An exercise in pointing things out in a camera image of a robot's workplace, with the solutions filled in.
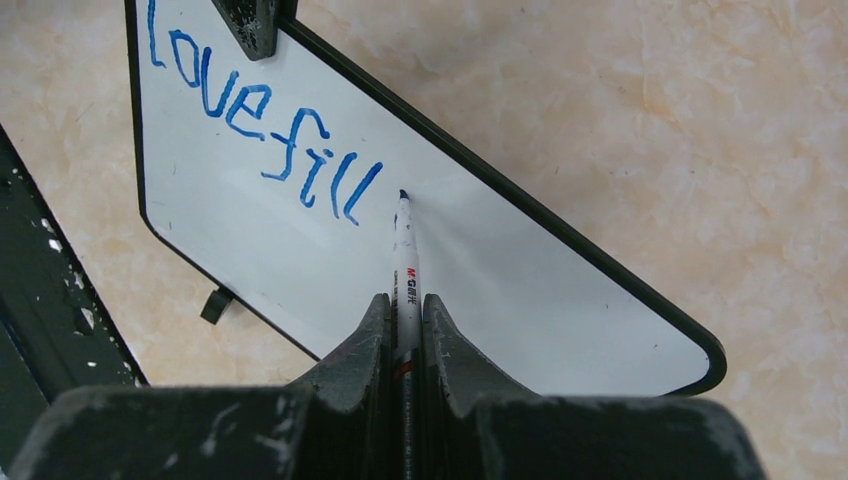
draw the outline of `whiteboard black frame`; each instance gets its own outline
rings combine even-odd
[[[138,184],[138,201],[141,218],[148,230],[160,242],[203,273],[212,282],[223,286],[203,267],[195,263],[185,253],[159,235],[148,219],[144,189],[144,142],[142,135],[141,77],[139,75],[136,0],[124,0],[124,6],[127,24],[130,90],[132,96],[133,137],[136,154],[136,181]],[[639,277],[627,270],[597,245],[589,241],[580,232],[568,225],[563,219],[519,188],[518,185],[503,176],[503,174],[474,154],[458,140],[451,137],[421,112],[394,94],[385,85],[369,75],[365,70],[332,47],[308,27],[297,20],[292,20],[280,21],[278,28],[701,347],[709,361],[707,373],[700,380],[665,395],[697,395],[711,390],[721,383],[727,373],[727,359],[721,342],[711,332],[668,299],[660,295],[659,292],[651,288]],[[236,299],[245,308],[253,312],[304,353],[316,361],[320,360],[320,357],[305,348],[300,342],[271,322],[261,312],[241,298],[236,297]]]

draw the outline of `marble surface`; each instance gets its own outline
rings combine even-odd
[[[0,122],[152,383],[312,361],[137,211],[122,2],[0,2]],[[301,0],[298,18],[715,333],[774,478],[848,478],[848,2]]]

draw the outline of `blue handwriting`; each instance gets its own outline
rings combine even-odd
[[[148,0],[147,33],[150,36],[150,63],[154,67],[167,68],[165,62],[160,60],[156,54],[156,38],[154,34],[155,17],[156,0]],[[237,70],[232,70],[227,78],[227,82],[224,85],[223,90],[221,91],[221,94],[218,96],[217,103],[214,108],[212,108],[209,102],[209,67],[213,53],[212,49],[207,46],[203,47],[201,50],[191,35],[179,29],[168,31],[168,35],[171,40],[171,47],[174,53],[174,63],[177,66],[177,71],[189,88],[200,88],[201,102],[203,104],[203,111],[206,115],[210,118],[220,118],[223,116],[224,122],[233,131],[238,132],[247,138],[254,138],[260,142],[264,142],[266,138],[265,132],[239,126],[235,120],[240,112],[243,112],[243,114],[253,118],[254,120],[262,120],[265,108],[268,106],[273,95],[271,87],[266,84],[242,86],[238,90],[238,94],[235,99],[229,104],[229,108],[227,108],[227,104],[230,102],[230,96],[233,93],[236,82],[239,80],[239,72]],[[311,120],[309,124],[317,130],[321,139],[330,139],[330,132],[324,127],[321,115],[312,108],[299,108],[292,119],[288,137],[284,137],[282,134],[277,132],[268,132],[267,135],[285,145],[285,153],[283,156],[284,163],[280,173],[259,172],[262,178],[277,180],[280,182],[286,182],[289,180],[289,176],[292,173],[293,164],[295,162],[294,154],[299,147],[297,143],[298,136],[300,134],[301,127],[304,126],[304,121],[307,118]],[[312,161],[312,165],[309,168],[303,187],[300,190],[300,202],[304,207],[312,208],[316,202],[316,194],[312,192],[312,186],[316,177],[321,173],[322,168],[324,166],[329,167],[329,160],[335,157],[335,153],[328,148],[310,147],[303,149],[303,151],[306,154],[305,156]],[[333,216],[337,219],[339,218],[339,190],[343,186],[348,169],[358,157],[359,155],[356,152],[349,152],[343,155],[341,161],[336,167],[335,174],[333,174],[329,192],[330,206],[333,211]],[[356,187],[350,193],[347,201],[345,201],[344,205],[341,207],[342,215],[344,215],[344,217],[355,226],[359,226],[359,221],[353,216],[353,208],[382,169],[382,162],[374,163],[365,176],[359,180],[359,183],[356,184]]]

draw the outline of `black clip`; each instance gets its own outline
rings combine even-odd
[[[247,58],[256,61],[277,51],[277,25],[293,22],[297,0],[212,0]]]
[[[203,305],[203,311],[200,312],[200,318],[212,325],[217,325],[218,320],[221,319],[221,315],[224,314],[224,310],[227,309],[233,298],[235,298],[233,292],[224,287],[219,287],[218,290],[209,294],[206,305]]]

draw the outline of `whiteboard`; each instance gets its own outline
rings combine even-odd
[[[390,290],[405,188],[421,291],[528,388],[697,393],[723,377],[709,332],[303,25],[253,62],[211,1],[127,6],[142,216],[315,357]]]

